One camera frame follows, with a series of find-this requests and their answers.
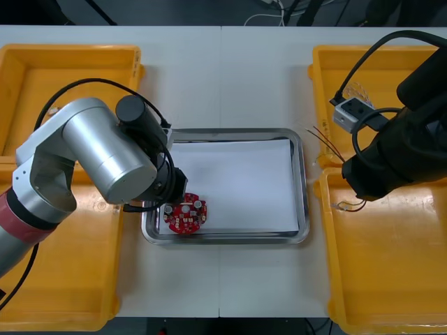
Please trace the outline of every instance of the stainless steel tray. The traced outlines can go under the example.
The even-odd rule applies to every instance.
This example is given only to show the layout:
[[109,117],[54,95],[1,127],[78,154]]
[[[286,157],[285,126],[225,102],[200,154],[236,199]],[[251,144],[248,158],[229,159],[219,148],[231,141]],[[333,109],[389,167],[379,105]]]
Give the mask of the stainless steel tray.
[[285,232],[214,233],[214,234],[160,234],[160,211],[141,214],[142,232],[153,244],[296,244],[309,233],[309,206],[307,204],[306,177],[301,139],[297,133],[285,128],[232,128],[232,129],[179,129],[173,130],[171,139],[176,143],[192,142],[243,142],[291,141],[291,162],[295,184],[295,207],[298,230]]

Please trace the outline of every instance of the circuit board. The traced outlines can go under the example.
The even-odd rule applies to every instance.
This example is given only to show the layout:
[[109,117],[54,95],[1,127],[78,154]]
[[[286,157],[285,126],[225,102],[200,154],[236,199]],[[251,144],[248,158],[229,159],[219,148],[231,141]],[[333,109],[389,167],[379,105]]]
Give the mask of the circuit board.
[[206,202],[196,194],[185,193],[180,204],[166,204],[163,219],[173,232],[192,234],[207,220]]

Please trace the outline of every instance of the white cable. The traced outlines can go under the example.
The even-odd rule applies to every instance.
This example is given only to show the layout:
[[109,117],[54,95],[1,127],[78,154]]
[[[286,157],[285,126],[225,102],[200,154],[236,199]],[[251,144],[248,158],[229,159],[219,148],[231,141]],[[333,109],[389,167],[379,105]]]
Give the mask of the white cable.
[[[284,6],[283,6],[281,0],[274,0],[274,1],[277,2],[278,5],[281,7],[281,15],[275,15],[275,14],[255,14],[255,15],[252,15],[251,17],[249,17],[249,18],[245,21],[245,23],[244,23],[244,27],[247,25],[247,23],[248,23],[251,19],[253,19],[254,17],[257,17],[257,16],[280,17],[280,18],[281,18],[281,22],[279,23],[279,26],[282,25],[282,26],[284,27]],[[335,0],[327,0],[326,2],[323,2],[323,4],[322,4],[321,6],[322,6],[322,7],[323,7],[323,6],[326,6],[326,5],[328,5],[329,3],[332,3],[332,2],[334,2],[334,1],[335,1]],[[291,17],[302,15],[305,11],[306,11],[306,10],[299,10],[298,12],[292,14]]]
[[[299,12],[296,12],[295,14],[292,14],[291,16],[297,16],[297,15],[301,15],[301,14],[303,14],[303,13],[304,13],[304,11],[301,10],[301,11],[299,11]],[[244,23],[244,27],[247,25],[247,23],[248,23],[249,20],[251,20],[252,18],[254,18],[254,17],[256,17],[256,16],[282,17],[281,15],[274,15],[274,14],[255,14],[255,15],[252,15],[251,17],[249,17],[249,18],[247,19],[247,21],[245,21],[245,23]]]

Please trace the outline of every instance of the colored wire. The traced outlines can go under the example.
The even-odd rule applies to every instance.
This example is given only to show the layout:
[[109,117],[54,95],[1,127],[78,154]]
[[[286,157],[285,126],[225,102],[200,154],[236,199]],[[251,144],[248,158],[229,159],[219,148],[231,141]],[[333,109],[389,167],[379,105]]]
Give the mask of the colored wire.
[[336,155],[343,163],[345,162],[344,158],[342,156],[340,156],[324,139],[322,139],[320,136],[318,136],[317,134],[313,133],[309,129],[306,129],[306,131],[309,134],[311,134],[311,135],[315,136],[316,138],[318,138],[320,141],[322,141],[322,143],[324,143],[325,146],[327,146],[334,153],[334,155]]
[[342,156],[342,154],[340,153],[340,151],[338,151],[338,149],[337,149],[337,147],[331,142],[331,141],[329,141],[329,139],[317,128],[317,127],[315,127],[315,126],[313,126],[314,127],[314,129],[316,130],[316,131],[318,131],[319,133],[320,133],[320,135],[321,136],[323,136],[324,137],[324,139],[326,140],[326,141],[328,141],[328,143],[330,144],[330,145],[332,145],[332,148],[334,148],[334,150],[340,155],[340,156]]
[[310,323],[310,321],[307,318],[305,318],[305,322],[307,323],[309,328],[312,330],[312,335],[316,335],[316,332],[315,332],[314,326],[312,326],[312,323]]
[[363,200],[363,204],[360,207],[358,207],[357,209],[344,209],[344,211],[349,211],[351,213],[355,213],[357,211],[361,211],[363,209],[363,207],[365,207],[365,206],[366,206],[366,200]]
[[[349,205],[351,207],[360,205],[360,207],[358,207],[356,209],[347,209],[347,208],[344,208],[344,207],[340,206],[340,204],[347,204],[347,205]],[[366,206],[366,200],[362,200],[362,201],[360,201],[357,204],[351,204],[350,202],[347,202],[347,201],[340,201],[338,204],[331,205],[331,207],[334,207],[334,208],[336,208],[336,209],[338,209],[340,211],[349,211],[351,213],[355,213],[357,211],[360,211],[365,206]]]

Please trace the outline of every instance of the cable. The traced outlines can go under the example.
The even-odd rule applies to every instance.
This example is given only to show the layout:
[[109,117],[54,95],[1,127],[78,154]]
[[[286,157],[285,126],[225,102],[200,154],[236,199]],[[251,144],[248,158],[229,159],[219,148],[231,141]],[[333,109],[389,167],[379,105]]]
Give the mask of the cable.
[[311,27],[314,24],[314,20],[317,12],[323,5],[323,0],[311,0],[306,11],[300,16],[298,22],[296,22],[297,27]]
[[354,148],[354,151],[357,154],[358,159],[360,159],[363,164],[365,164],[367,167],[372,168],[373,170],[384,170],[384,166],[379,165],[379,164],[375,164],[375,163],[371,163],[369,162],[362,154],[362,151],[360,150],[360,147],[358,146],[358,131],[362,128],[362,125],[372,119],[373,117],[375,117],[378,114],[381,113],[385,113],[385,112],[394,112],[394,113],[399,113],[401,111],[400,108],[393,108],[393,107],[389,107],[389,108],[379,108],[377,110],[373,110],[372,112],[365,114],[362,118],[360,118],[357,123],[355,124],[355,126],[352,129],[352,146]]
[[[340,204],[347,204],[348,206],[351,206],[351,207],[359,206],[359,205],[360,205],[360,207],[358,207],[358,208],[356,208],[356,209],[347,209],[347,208],[345,208],[345,207],[340,206]],[[357,204],[351,204],[350,202],[347,202],[347,201],[344,201],[344,200],[343,200],[343,201],[340,201],[338,204],[332,204],[332,205],[330,205],[330,206],[333,207],[333,208],[336,208],[336,209],[338,209],[338,210],[340,210],[340,211],[349,211],[349,212],[351,212],[351,213],[355,213],[355,212],[357,212],[357,211],[362,210],[363,207],[366,206],[366,200],[362,200],[362,201],[360,201],[360,202],[357,203]]]
[[[160,113],[160,111],[150,102],[148,101],[144,96],[141,96],[139,93],[133,91],[132,89],[129,89],[128,87],[125,87],[117,82],[113,82],[112,80],[107,80],[107,79],[102,79],[102,78],[87,78],[87,79],[83,79],[83,80],[78,80],[76,82],[72,82],[71,84],[63,87],[62,89],[58,90],[58,92],[56,94],[53,95],[53,97],[51,97],[51,99],[45,104],[45,106],[43,106],[41,113],[39,114],[37,120],[36,120],[36,125],[34,126],[34,131],[36,131],[37,129],[39,129],[39,127],[42,125],[43,119],[45,117],[45,115],[47,114],[48,110],[51,108],[52,104],[65,92],[67,92],[69,89],[72,89],[73,87],[76,87],[78,85],[87,83],[87,82],[103,82],[105,84],[111,84],[112,86],[116,86],[120,89],[123,89],[124,91],[127,91],[135,96],[138,96],[139,98],[141,98],[146,104],[148,104],[148,106],[150,106],[155,113],[158,114],[158,116],[161,119],[161,126],[164,128],[170,128],[170,124],[166,121],[166,119],[163,117],[163,115]],[[174,186],[175,186],[175,173],[173,172],[174,169],[174,162],[173,162],[173,158],[171,157],[168,149],[166,148],[166,146],[164,146],[164,154],[165,156],[168,157],[169,163],[170,163],[170,169],[171,169],[171,180],[170,180],[170,184],[168,187],[168,191],[166,192],[165,198],[169,198],[172,195],[172,192],[174,190]],[[148,211],[151,210],[151,207],[149,208],[143,208],[143,207],[136,207],[138,209],[144,209],[144,211]],[[17,293],[17,291],[22,287],[23,283],[25,282],[25,280],[27,279],[29,272],[31,271],[33,265],[34,265],[34,261],[36,260],[36,256],[37,256],[37,252],[39,249],[39,243],[37,243],[34,247],[33,247],[33,251],[31,252],[31,256],[29,258],[28,261],[28,265],[25,268],[23,275],[20,277],[20,280],[18,281],[17,285],[14,287],[14,289],[11,291],[11,293],[7,296],[7,298],[5,298],[5,300],[0,304],[0,311],[6,306],[6,304],[14,297],[14,295]]]
[[315,126],[313,126],[314,127],[314,129],[316,130],[316,131],[318,131],[319,133],[320,133],[320,135],[321,136],[323,136],[324,137],[324,139],[326,140],[326,141],[328,141],[328,143],[330,144],[330,145],[332,145],[332,148],[334,148],[334,150],[339,154],[339,156],[342,156],[342,154],[340,153],[340,151],[337,149],[337,147],[331,142],[331,141],[329,141],[329,139],[317,128],[317,127],[315,127]]
[[107,14],[105,14],[104,10],[101,9],[93,0],[85,0],[90,7],[92,7],[110,26],[117,26],[118,24],[113,21]]
[[279,27],[282,25],[284,26],[284,5],[282,4],[281,0],[274,0],[278,4],[278,6],[281,8],[281,21],[279,22]]
[[344,209],[344,211],[349,211],[351,213],[355,213],[357,211],[361,211],[363,209],[363,207],[366,206],[366,200],[363,200],[363,204],[362,206],[358,207],[357,209]]
[[[328,5],[329,3],[334,2],[335,0],[325,0],[325,2],[323,2],[322,6]],[[306,7],[309,5],[309,0],[306,1],[300,1],[300,4],[298,4],[298,6],[295,7],[295,9],[293,10],[294,13],[305,10]],[[290,10],[293,6],[289,6],[289,7],[285,7],[284,10]],[[268,8],[269,10],[277,10],[278,8],[275,7],[271,7]]]
[[315,329],[315,332],[318,333],[319,331],[322,330],[322,328],[326,327],[326,325],[328,324],[328,322],[330,321],[330,318],[327,318],[326,321],[317,329]]
[[346,10],[346,7],[348,7],[348,5],[349,5],[350,2],[351,2],[351,0],[347,0],[346,3],[344,4],[344,7],[343,7],[343,9],[342,9],[342,12],[340,13],[340,15],[339,15],[339,17],[338,17],[337,22],[335,22],[335,26],[338,26],[338,24],[340,23],[340,20],[341,20],[343,14],[344,14],[344,11]]
[[390,33],[384,36],[375,44],[373,44],[373,46],[371,46],[368,49],[368,51],[366,51],[366,53],[363,56],[361,56],[361,58],[357,61],[355,66],[351,69],[349,74],[346,76],[346,79],[343,81],[342,85],[335,93],[334,98],[331,100],[331,103],[333,105],[337,105],[339,101],[343,98],[344,88],[348,84],[349,80],[351,80],[354,73],[356,73],[359,67],[361,67],[362,64],[367,60],[367,58],[371,56],[371,54],[375,52],[377,49],[379,49],[382,45],[384,45],[390,40],[394,40],[395,38],[412,38],[414,40],[420,40],[428,44],[434,45],[436,47],[447,47],[447,40],[445,38],[433,35],[431,33],[425,33],[424,31],[401,30],[401,31],[395,31],[394,33]]
[[320,141],[322,141],[322,143],[324,143],[333,153],[334,155],[336,155],[343,163],[345,162],[344,158],[342,156],[340,156],[325,140],[323,140],[320,136],[318,136],[317,134],[313,133],[312,131],[310,131],[309,129],[306,129],[306,131],[315,136],[316,138],[318,138]]
[[315,332],[314,326],[312,326],[312,323],[310,323],[310,321],[307,318],[305,318],[305,322],[307,323],[309,328],[312,330],[312,335],[316,335],[316,332]]
[[148,106],[150,106],[153,111],[160,117],[161,120],[161,127],[163,128],[170,128],[170,124],[166,121],[166,119],[163,117],[163,115],[160,113],[160,111],[157,109],[157,107],[154,106],[154,104],[152,104],[149,100],[147,100],[144,96],[142,96],[141,94],[135,92],[132,89],[129,89],[128,87],[125,87],[124,85],[121,85],[118,82],[114,82],[113,80],[109,80],[109,79],[103,79],[103,78],[85,78],[85,79],[81,79],[81,80],[77,80],[75,82],[72,82],[71,84],[66,85],[65,87],[62,87],[60,90],[58,90],[58,92],[56,92],[55,95],[53,95],[51,97],[51,99],[45,104],[45,106],[43,106],[41,113],[39,114],[37,121],[36,121],[36,126],[34,127],[34,130],[37,130],[37,128],[39,128],[43,122],[43,118],[45,117],[45,115],[47,114],[47,111],[51,108],[51,106],[56,102],[56,100],[65,92],[67,92],[69,89],[72,89],[73,87],[79,86],[81,84],[86,84],[88,82],[102,82],[104,84],[109,84],[115,87],[118,87],[119,89],[122,89],[130,94],[133,94],[134,96],[137,96],[138,98],[140,98],[141,100],[143,100]]
[[36,260],[37,251],[39,250],[39,243],[37,243],[33,247],[33,251],[31,252],[31,256],[29,257],[28,265],[25,268],[25,271],[23,271],[23,275],[20,277],[19,282],[14,287],[14,289],[11,291],[11,293],[7,296],[7,298],[1,303],[0,305],[0,311],[8,304],[8,302],[15,296],[17,291],[22,287],[23,283],[27,279],[29,272],[31,271],[34,261]]

